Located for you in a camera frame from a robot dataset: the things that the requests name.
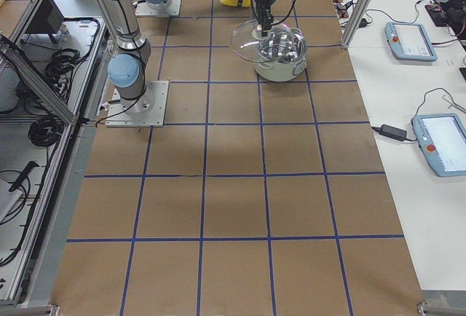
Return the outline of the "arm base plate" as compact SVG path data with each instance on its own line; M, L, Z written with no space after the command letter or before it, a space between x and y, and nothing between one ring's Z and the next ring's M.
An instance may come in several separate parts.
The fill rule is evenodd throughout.
M131 107L133 102L123 100L111 104L110 117L105 119L107 127L162 127L165 120L169 81L150 81L146 83L146 92Z
M181 0L173 0L167 9L152 9L145 0L137 0L134 5L137 17L178 17L181 10Z

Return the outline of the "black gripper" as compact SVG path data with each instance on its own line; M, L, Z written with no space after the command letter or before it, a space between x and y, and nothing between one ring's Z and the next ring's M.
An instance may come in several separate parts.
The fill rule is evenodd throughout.
M275 22L271 11L272 5L276 0L254 0L256 8L256 18L261 25L261 37L268 37L272 26L281 24L281 21Z

